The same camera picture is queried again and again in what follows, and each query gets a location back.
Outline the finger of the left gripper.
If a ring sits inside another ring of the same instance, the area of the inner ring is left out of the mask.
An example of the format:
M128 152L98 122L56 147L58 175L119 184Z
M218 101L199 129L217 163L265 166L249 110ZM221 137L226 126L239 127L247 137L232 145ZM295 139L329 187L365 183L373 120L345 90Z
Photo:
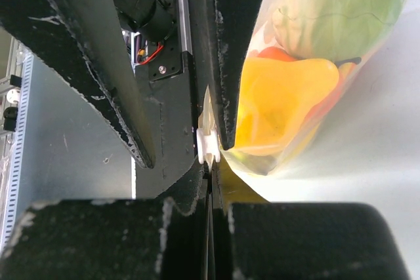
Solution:
M1 26L90 103L141 167L155 165L113 0L1 0Z
M198 83L209 87L219 139L234 146L240 77L262 0L188 0Z

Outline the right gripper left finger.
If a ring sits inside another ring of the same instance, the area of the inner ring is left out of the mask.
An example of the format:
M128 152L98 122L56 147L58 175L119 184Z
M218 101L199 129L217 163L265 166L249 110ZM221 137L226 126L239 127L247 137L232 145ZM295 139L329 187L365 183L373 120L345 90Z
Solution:
M157 164L143 170L88 108L31 121L2 279L205 279L200 103L149 97Z

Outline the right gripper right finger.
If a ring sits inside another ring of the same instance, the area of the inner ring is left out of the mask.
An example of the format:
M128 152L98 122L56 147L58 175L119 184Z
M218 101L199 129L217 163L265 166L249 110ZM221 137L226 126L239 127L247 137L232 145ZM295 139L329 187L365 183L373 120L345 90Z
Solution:
M269 203L213 166L214 279L408 279L381 214L363 203Z

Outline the clear zip top bag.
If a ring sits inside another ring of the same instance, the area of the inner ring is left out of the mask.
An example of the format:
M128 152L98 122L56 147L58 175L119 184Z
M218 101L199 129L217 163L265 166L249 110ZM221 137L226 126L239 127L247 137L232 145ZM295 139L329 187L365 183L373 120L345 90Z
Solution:
M199 160L225 205L260 201L316 137L407 0L203 0L209 58Z

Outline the yellow fake bell pepper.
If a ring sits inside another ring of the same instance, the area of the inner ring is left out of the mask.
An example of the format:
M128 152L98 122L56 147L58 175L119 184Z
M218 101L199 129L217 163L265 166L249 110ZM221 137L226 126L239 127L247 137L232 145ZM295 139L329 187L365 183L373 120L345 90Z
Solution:
M325 59L244 62L234 147L263 156L284 150L308 112L337 86L337 66Z

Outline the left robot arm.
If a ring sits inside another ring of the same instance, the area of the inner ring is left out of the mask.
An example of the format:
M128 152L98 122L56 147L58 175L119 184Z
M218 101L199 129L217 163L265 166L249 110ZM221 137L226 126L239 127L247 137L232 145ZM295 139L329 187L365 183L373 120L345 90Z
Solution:
M239 83L262 0L196 0L202 70L222 147L235 142ZM163 0L1 0L1 27L52 68L119 136L140 166L155 152L122 30L167 43L177 22Z

